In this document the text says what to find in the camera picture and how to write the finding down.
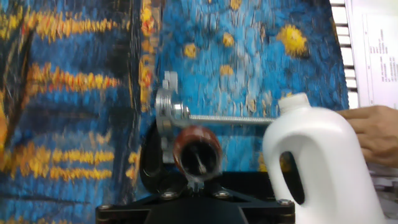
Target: paper document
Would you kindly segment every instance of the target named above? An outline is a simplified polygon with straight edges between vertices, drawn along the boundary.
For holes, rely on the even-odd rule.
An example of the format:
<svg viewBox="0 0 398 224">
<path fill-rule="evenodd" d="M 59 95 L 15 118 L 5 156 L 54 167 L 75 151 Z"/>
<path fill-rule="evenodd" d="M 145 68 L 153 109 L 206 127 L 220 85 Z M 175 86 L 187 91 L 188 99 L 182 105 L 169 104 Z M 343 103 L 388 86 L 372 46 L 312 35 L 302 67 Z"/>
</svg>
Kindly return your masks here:
<svg viewBox="0 0 398 224">
<path fill-rule="evenodd" d="M 367 106 L 386 105 L 398 109 L 397 26 L 398 16 L 363 14 Z"/>
</svg>

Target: screw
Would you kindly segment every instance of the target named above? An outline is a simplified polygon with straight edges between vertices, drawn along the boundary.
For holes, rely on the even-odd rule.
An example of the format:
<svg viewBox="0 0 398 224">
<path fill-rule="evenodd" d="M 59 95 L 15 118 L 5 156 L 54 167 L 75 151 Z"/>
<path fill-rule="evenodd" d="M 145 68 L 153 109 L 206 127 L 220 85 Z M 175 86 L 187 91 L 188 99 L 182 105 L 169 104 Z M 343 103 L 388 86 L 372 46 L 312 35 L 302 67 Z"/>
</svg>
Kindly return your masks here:
<svg viewBox="0 0 398 224">
<path fill-rule="evenodd" d="M 280 199 L 280 200 L 278 200 L 278 203 L 279 203 L 279 205 L 288 206 L 293 202 L 291 200 L 287 200 L 287 199 Z"/>
<path fill-rule="evenodd" d="M 275 119 L 252 118 L 252 117 L 234 117 L 234 116 L 190 115 L 189 120 L 193 123 L 261 125 L 261 124 L 271 124 Z"/>
<path fill-rule="evenodd" d="M 112 205 L 100 205 L 99 207 L 98 207 L 98 209 L 100 209 L 100 210 L 105 210 L 105 209 L 109 209 L 109 208 L 111 208 L 112 207 Z"/>
<path fill-rule="evenodd" d="M 161 197 L 162 197 L 162 199 L 164 199 L 164 200 L 172 200 L 172 199 L 174 199 L 174 198 L 177 197 L 177 193 L 175 193 L 175 192 L 164 192 L 164 193 L 161 195 Z"/>
<path fill-rule="evenodd" d="M 220 190 L 219 192 L 214 194 L 214 197 L 218 199 L 226 199 L 229 198 L 229 193 L 225 190 Z"/>
</svg>

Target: bottle neck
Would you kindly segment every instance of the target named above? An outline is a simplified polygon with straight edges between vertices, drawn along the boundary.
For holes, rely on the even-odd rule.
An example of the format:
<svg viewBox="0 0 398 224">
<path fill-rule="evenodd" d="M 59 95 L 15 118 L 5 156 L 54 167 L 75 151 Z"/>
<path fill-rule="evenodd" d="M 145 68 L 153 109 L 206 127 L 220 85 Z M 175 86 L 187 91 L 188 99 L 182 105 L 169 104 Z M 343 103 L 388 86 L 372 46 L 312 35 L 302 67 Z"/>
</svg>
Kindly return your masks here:
<svg viewBox="0 0 398 224">
<path fill-rule="evenodd" d="M 295 106 L 288 106 L 285 108 L 281 108 L 280 109 L 280 115 L 282 116 L 283 114 L 286 114 L 288 112 L 291 111 L 295 111 L 295 110 L 301 110 L 301 109 L 309 109 L 311 108 L 310 105 L 295 105 Z"/>
</svg>

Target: starry night tapestry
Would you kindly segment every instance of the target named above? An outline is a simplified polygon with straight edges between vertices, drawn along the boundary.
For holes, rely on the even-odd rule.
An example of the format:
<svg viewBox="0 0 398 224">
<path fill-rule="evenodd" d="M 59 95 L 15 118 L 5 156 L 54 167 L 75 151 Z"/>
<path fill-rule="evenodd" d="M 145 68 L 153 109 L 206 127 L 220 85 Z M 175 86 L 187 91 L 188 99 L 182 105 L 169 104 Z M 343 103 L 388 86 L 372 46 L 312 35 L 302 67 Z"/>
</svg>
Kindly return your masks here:
<svg viewBox="0 0 398 224">
<path fill-rule="evenodd" d="M 148 195 L 165 71 L 193 114 L 276 118 L 298 92 L 348 109 L 327 0 L 0 0 L 0 223 L 94 223 Z M 266 172 L 243 132 L 218 136 L 223 170 Z"/>
</svg>

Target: black stand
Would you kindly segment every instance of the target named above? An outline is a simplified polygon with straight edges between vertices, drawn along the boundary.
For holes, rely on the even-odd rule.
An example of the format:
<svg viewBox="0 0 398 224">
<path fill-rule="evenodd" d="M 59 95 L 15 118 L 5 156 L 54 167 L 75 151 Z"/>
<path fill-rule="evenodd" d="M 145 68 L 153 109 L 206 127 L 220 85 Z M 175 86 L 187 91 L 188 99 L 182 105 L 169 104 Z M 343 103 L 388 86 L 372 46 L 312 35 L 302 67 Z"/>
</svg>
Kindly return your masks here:
<svg viewBox="0 0 398 224">
<path fill-rule="evenodd" d="M 169 189 L 130 205 L 103 205 L 96 209 L 97 224 L 276 224 L 295 223 L 294 203 L 265 202 L 205 184 L 198 192 L 186 186 Z"/>
</svg>

